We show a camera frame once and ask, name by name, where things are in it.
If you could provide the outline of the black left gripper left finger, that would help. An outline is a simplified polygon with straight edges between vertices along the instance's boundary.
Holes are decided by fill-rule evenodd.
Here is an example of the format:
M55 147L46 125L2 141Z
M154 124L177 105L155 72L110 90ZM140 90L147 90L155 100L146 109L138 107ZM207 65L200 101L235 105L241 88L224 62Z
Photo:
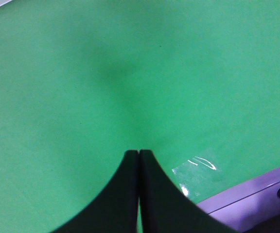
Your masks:
M139 204L139 152L128 150L98 196L54 233L136 233Z

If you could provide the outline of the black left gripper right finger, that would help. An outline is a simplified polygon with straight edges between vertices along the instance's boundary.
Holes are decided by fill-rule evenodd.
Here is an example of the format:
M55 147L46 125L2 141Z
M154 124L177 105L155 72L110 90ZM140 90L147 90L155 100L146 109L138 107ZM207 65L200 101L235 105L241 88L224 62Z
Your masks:
M151 150L140 151L140 210L145 233L232 233L172 183Z

